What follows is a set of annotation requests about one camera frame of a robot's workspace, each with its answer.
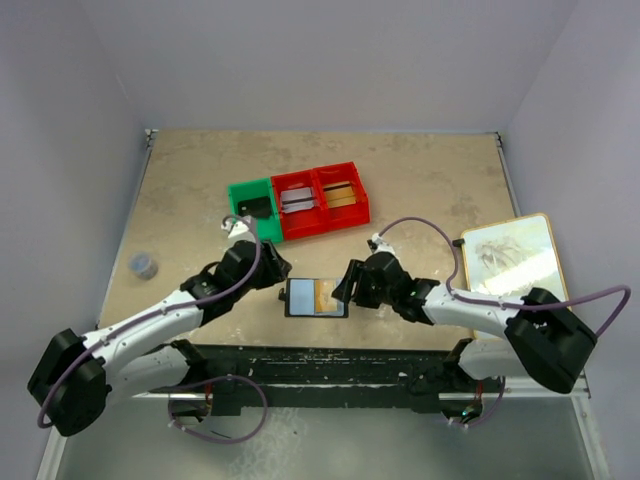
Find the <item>black leather card holder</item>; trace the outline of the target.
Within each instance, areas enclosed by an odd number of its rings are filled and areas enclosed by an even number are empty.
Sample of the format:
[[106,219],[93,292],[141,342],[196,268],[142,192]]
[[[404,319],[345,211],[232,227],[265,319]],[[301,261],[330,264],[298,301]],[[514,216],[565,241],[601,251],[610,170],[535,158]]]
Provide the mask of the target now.
[[347,318],[348,307],[344,304],[345,314],[342,317],[323,317],[314,314],[314,281],[316,279],[335,278],[288,278],[286,284],[278,292],[278,299],[284,303],[285,317],[307,318]]

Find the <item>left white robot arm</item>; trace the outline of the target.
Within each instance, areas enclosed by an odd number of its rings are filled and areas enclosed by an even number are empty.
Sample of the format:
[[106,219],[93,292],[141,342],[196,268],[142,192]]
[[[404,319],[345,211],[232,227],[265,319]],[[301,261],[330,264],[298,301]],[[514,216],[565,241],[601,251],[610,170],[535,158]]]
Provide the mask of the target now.
[[117,394],[202,387],[206,369],[173,338],[230,312],[252,290],[285,281],[292,266],[268,240],[241,240],[157,304],[117,324],[55,334],[27,383],[40,407],[39,428],[73,436],[90,426]]

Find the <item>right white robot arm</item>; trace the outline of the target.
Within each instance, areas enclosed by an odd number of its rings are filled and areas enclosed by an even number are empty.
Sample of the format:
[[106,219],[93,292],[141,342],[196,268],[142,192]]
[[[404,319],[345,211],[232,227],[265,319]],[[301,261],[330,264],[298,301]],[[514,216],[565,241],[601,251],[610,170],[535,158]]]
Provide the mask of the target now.
[[388,305],[404,320],[456,326],[486,334],[462,347],[445,366],[446,383],[467,391],[479,380],[527,375],[560,394],[570,393],[597,344],[596,334],[549,291],[533,288],[517,298],[447,289],[413,278],[389,251],[350,261],[332,296],[345,304]]

